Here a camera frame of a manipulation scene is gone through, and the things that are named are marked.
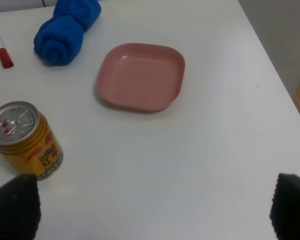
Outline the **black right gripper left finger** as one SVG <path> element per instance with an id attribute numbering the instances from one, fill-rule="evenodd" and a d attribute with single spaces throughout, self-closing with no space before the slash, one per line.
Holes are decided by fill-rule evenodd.
<path id="1" fill-rule="evenodd" d="M 0 240 L 33 240 L 41 221 L 34 174 L 20 174 L 0 187 Z"/>

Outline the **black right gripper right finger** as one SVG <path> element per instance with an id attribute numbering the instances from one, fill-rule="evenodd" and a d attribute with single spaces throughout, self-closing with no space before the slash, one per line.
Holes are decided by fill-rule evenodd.
<path id="1" fill-rule="evenodd" d="M 300 240 L 300 177 L 280 173 L 269 214 L 279 240 Z"/>

